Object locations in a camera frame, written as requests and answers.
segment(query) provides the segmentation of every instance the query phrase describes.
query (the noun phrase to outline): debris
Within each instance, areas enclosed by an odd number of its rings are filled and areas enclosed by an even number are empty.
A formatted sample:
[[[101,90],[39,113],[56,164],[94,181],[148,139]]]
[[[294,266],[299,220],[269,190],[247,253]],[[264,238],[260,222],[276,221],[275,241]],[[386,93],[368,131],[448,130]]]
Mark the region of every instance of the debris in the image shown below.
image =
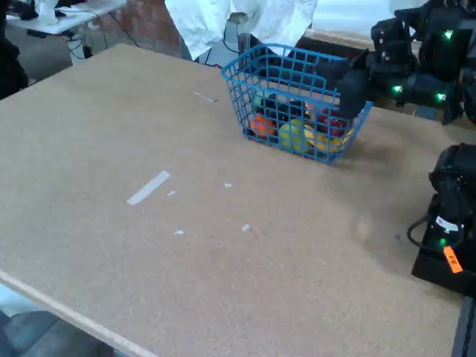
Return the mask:
[[[206,97],[206,96],[204,96],[204,95],[202,95],[202,94],[200,94],[200,93],[197,93],[196,91],[193,91],[193,93],[195,93],[196,95],[199,95],[200,97],[202,97],[202,98],[208,100],[209,102],[212,102],[212,103],[218,102],[218,99],[210,99],[209,97]]]

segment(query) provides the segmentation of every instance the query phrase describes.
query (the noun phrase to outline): black cable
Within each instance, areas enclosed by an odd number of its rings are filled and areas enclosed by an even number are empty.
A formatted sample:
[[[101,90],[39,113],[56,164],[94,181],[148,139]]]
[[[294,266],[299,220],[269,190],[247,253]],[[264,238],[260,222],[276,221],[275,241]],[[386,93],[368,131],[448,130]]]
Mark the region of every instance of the black cable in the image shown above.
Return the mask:
[[[125,28],[123,28],[123,26],[120,24],[120,21],[117,20],[117,19],[114,17],[114,15],[112,15],[112,13],[109,13],[109,15],[112,17],[112,19],[113,19],[114,21],[117,22],[117,24],[118,24],[118,26],[120,27],[120,29],[131,39],[131,41],[133,41],[137,47],[141,48],[141,46],[138,45],[138,43],[134,40],[134,38],[130,35],[130,33],[127,32]]]
[[[61,9],[61,11],[63,13],[93,13],[94,15],[96,15],[97,20],[101,23],[101,30],[103,32],[103,39],[104,39],[104,47],[108,48],[107,39],[106,39],[106,31],[104,30],[103,20],[94,11],[90,11],[90,10],[63,10],[63,9]]]
[[[75,48],[72,48],[69,50],[69,53],[72,54],[73,56],[75,56],[76,58],[78,58],[79,60],[85,60],[86,58],[85,57],[79,57],[77,54],[75,54],[73,51],[74,50],[77,50],[79,47],[82,47],[83,46],[83,39],[81,39],[81,43],[80,45],[78,45],[77,47]]]
[[[68,42],[75,42],[75,41],[77,41],[77,40],[72,39],[71,37],[70,37],[70,40],[68,40]],[[83,43],[84,43],[84,39],[80,39],[80,44],[78,46],[76,46],[75,48],[70,48],[70,50],[69,50],[69,53],[72,54],[73,56],[75,56],[76,58],[78,58],[79,60],[85,60],[86,58],[85,57],[79,57],[73,51],[77,50],[79,47],[82,47]]]
[[[208,55],[207,55],[207,58],[205,59],[205,62],[203,62],[204,65],[208,65],[208,57],[210,57],[210,52],[211,52],[211,49],[208,51]]]
[[[226,47],[229,51],[234,52],[235,54],[239,54],[238,51],[232,50],[231,48],[228,47],[228,45],[225,43],[225,39],[226,39],[226,26],[225,26],[225,32],[223,33],[223,45],[225,45],[225,47]]]
[[[429,250],[429,251],[433,251],[435,253],[438,253],[438,254],[442,254],[442,251],[439,250],[439,249],[436,249],[436,248],[433,248],[433,247],[430,247],[429,245],[424,245],[422,244],[421,242],[417,242],[412,236],[411,236],[411,232],[413,232],[413,230],[416,228],[416,227],[419,227],[420,225],[422,225],[423,223],[425,222],[428,222],[428,220],[430,219],[430,216],[427,214],[425,215],[424,217],[418,219],[415,223],[413,223],[410,227],[408,227],[408,230],[407,230],[407,238],[410,242],[412,242],[414,245],[416,245],[418,248],[421,248],[421,249],[426,249],[426,250]],[[454,244],[451,245],[452,248],[456,248],[458,247],[464,240],[464,231],[463,231],[463,226],[460,224],[460,223],[457,223],[456,224],[457,228],[458,228],[458,234],[459,234],[459,238],[458,238],[458,241],[456,241]]]
[[[411,232],[414,231],[414,229],[416,227],[419,227],[420,225],[422,225],[423,223],[427,222],[429,219],[428,215],[425,215],[424,217],[418,219],[415,223],[413,223],[410,227],[408,227],[408,230],[407,230],[407,238],[410,242],[412,242],[414,245],[416,245],[418,248],[421,248],[421,249],[430,249],[432,251],[436,251],[436,249],[433,249],[432,247],[428,247],[426,245],[423,245],[421,242],[417,242],[412,236],[411,236]]]

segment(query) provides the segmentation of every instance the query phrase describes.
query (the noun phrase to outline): orange fruit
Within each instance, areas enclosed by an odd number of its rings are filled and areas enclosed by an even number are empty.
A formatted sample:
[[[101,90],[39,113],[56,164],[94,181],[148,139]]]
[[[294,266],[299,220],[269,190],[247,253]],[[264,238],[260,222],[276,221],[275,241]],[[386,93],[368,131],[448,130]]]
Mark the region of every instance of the orange fruit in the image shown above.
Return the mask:
[[[250,120],[250,128],[260,138],[267,138],[268,135],[276,134],[276,124],[272,119],[266,120],[262,115],[257,115]]]

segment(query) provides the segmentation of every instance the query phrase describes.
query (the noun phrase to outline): white tape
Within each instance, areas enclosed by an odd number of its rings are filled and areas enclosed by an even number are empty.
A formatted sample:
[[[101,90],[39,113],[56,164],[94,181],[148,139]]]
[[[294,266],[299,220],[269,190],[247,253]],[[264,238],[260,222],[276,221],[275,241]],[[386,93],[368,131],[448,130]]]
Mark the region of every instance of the white tape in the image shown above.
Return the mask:
[[[443,228],[447,229],[448,231],[458,232],[458,226],[457,225],[446,221],[445,219],[441,218],[440,216],[437,217],[437,224],[440,227],[443,227]]]
[[[137,191],[134,196],[127,200],[127,203],[130,205],[136,205],[139,202],[142,202],[149,194],[151,194],[157,187],[163,184],[170,174],[167,171],[162,171],[155,178],[149,181],[144,187]]]

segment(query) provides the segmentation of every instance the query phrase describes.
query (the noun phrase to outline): green led light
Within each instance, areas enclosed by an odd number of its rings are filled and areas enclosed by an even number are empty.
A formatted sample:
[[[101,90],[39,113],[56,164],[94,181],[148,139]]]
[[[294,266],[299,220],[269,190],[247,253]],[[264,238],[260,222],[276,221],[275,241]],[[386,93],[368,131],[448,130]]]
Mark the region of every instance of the green led light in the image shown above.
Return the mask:
[[[436,97],[439,102],[443,102],[444,100],[446,100],[446,94],[444,93],[437,93]]]
[[[402,93],[403,92],[403,87],[402,86],[393,86],[392,91],[395,93]]]
[[[444,35],[446,39],[450,39],[451,36],[453,36],[453,31],[452,30],[445,31]]]

